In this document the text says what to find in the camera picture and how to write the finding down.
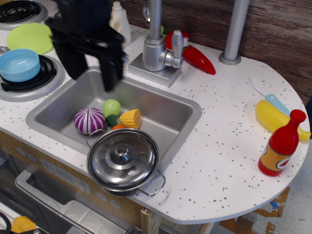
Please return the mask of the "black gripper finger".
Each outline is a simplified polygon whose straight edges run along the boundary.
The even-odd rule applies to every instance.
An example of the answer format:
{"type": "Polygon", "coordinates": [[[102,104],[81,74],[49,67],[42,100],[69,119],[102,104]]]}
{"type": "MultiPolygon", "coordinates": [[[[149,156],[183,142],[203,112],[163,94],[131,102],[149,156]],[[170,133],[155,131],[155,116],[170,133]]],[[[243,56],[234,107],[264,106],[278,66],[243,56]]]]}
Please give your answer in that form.
{"type": "Polygon", "coordinates": [[[123,78],[124,53],[100,54],[98,57],[104,90],[110,92],[123,78]]]}
{"type": "Polygon", "coordinates": [[[70,42],[52,39],[55,51],[70,78],[78,79],[88,68],[85,55],[70,42]]]}

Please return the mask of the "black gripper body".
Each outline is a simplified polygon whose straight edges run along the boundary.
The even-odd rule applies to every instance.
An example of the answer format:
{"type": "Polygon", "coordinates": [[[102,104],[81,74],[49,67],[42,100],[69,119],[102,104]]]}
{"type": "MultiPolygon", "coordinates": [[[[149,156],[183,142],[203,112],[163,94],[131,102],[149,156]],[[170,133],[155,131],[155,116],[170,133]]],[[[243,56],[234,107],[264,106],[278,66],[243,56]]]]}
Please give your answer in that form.
{"type": "Polygon", "coordinates": [[[72,46],[84,54],[95,56],[111,54],[112,60],[127,60],[122,50],[124,37],[109,25],[108,20],[48,18],[45,24],[52,31],[52,41],[57,52],[60,46],[72,46]]]}

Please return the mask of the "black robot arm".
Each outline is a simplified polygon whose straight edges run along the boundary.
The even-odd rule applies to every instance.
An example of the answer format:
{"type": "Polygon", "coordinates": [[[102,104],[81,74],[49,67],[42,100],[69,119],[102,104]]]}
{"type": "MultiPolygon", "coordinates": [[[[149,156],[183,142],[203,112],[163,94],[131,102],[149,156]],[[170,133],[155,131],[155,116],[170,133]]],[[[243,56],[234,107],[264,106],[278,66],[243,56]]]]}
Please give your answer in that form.
{"type": "Polygon", "coordinates": [[[105,91],[123,77],[123,36],[109,25],[106,0],[58,0],[60,17],[48,18],[51,40],[63,67],[72,79],[87,69],[85,55],[98,59],[105,91]]]}

